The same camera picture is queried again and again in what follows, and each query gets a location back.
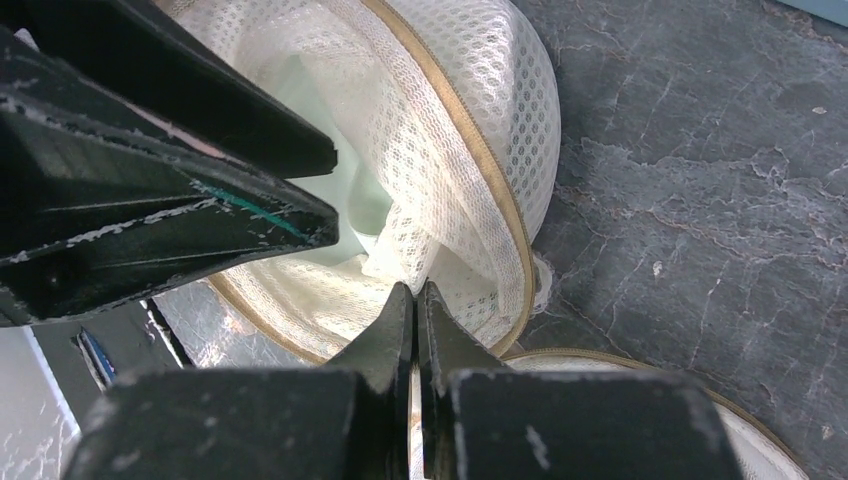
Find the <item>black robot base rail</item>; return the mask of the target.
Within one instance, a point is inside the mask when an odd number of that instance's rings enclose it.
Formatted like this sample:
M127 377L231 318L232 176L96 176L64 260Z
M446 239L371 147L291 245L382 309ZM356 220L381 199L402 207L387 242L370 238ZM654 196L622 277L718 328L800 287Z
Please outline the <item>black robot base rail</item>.
M61 398L76 421L120 376L193 366L154 300L32 328Z

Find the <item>pale green bra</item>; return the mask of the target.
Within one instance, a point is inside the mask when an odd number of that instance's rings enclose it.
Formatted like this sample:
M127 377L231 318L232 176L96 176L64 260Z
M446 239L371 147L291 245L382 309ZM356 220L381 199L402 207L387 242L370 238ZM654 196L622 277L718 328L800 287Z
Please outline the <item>pale green bra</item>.
M331 138L338 163L331 173L291 182L331 205L339 216L339 240L329 247L298 253L297 258L334 266L369 254L386 225L392 199L340 132L317 84L298 57L291 57L270 82L271 92L286 107Z

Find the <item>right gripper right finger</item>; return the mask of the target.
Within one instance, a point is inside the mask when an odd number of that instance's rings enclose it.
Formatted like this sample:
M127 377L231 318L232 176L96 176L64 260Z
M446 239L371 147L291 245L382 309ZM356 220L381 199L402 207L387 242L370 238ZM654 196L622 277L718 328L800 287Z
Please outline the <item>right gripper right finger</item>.
M655 369L517 371L417 299L423 472L429 479L738 479L718 412Z

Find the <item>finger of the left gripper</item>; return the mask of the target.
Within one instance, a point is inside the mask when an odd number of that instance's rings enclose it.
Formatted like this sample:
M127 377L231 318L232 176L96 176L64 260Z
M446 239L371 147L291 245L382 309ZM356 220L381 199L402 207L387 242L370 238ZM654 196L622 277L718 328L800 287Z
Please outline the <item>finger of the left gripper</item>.
M328 204L185 144L2 31L3 326L93 315L338 237Z
M325 134L151 1L16 1L13 27L131 104L278 178L337 165Z

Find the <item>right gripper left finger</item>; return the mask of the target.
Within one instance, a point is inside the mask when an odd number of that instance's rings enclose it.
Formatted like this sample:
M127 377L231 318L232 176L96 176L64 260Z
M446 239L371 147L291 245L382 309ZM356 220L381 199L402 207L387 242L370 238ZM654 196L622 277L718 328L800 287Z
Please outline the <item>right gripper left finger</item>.
M184 369L118 381L97 400L68 479L405 479L414 299L324 365Z

